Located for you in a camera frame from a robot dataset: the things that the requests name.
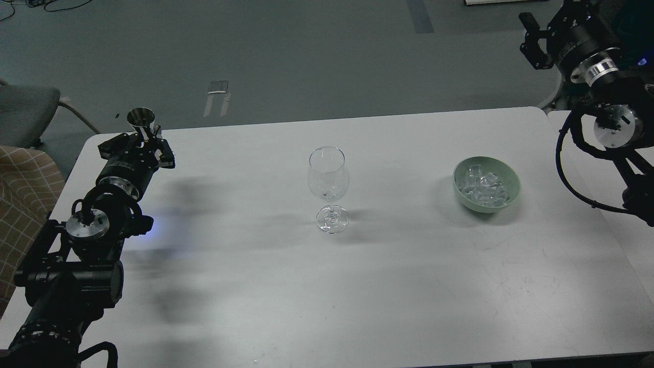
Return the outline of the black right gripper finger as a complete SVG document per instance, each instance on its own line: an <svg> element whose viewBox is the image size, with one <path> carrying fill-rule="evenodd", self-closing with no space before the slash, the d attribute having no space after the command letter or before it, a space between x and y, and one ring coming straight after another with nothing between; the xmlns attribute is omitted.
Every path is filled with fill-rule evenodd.
<svg viewBox="0 0 654 368"><path fill-rule="evenodd" d="M553 58L543 51L539 43L540 40L547 40L551 31L542 30L531 12L519 13L518 19L525 28L525 40L519 48L521 53L533 69L551 69L554 66Z"/></svg>

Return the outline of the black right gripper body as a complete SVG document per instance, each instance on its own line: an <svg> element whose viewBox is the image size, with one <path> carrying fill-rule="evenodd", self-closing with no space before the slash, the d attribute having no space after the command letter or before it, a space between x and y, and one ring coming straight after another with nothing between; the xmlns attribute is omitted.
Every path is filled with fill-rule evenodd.
<svg viewBox="0 0 654 368"><path fill-rule="evenodd" d="M618 65L623 44L602 3L563 3L546 32L547 67L558 69L565 81L599 87L626 77Z"/></svg>

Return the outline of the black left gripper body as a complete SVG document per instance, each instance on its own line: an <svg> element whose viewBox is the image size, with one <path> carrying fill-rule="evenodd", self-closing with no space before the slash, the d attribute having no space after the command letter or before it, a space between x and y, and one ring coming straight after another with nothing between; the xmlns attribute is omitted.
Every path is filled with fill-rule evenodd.
<svg viewBox="0 0 654 368"><path fill-rule="evenodd" d="M108 184L119 187L131 198L140 201L159 168L159 154L144 147L112 149L98 147L105 166L96 179L96 186Z"/></svg>

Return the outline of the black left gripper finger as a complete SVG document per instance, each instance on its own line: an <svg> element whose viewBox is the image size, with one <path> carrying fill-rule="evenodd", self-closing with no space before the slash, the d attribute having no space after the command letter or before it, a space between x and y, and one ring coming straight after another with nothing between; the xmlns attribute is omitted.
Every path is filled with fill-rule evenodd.
<svg viewBox="0 0 654 368"><path fill-rule="evenodd" d="M98 145L102 159L128 154L137 142L137 133L121 133Z"/></svg>
<svg viewBox="0 0 654 368"><path fill-rule="evenodd" d="M163 137L148 135L146 140L146 166L149 170L174 169L175 157L170 144Z"/></svg>

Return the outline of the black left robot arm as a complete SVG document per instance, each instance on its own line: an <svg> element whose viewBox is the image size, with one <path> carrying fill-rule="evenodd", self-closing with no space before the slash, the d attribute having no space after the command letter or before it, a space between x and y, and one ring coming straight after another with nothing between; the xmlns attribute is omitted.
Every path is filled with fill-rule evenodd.
<svg viewBox="0 0 654 368"><path fill-rule="evenodd" d="M174 168L175 159L159 133L122 133L98 149L106 164L95 187L75 200L67 221L46 221L14 273L31 311L2 351L2 367L80 367L101 351L106 366L118 365L111 342L80 345L91 323L121 299L124 242L153 228L139 201L154 173Z"/></svg>

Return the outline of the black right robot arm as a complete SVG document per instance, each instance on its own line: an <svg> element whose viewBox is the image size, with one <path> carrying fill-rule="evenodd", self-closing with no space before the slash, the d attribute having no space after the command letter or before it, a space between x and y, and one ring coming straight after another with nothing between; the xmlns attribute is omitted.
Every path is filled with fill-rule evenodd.
<svg viewBox="0 0 654 368"><path fill-rule="evenodd" d="M640 149L652 147L652 2L564 1L542 28L521 12L520 51L535 70L556 66L562 84L546 105L568 103L555 164L564 186L592 208L653 222L652 164ZM568 102L568 97L578 97ZM562 167L567 134L590 156L612 161L626 189L623 205L596 202L571 186Z"/></svg>

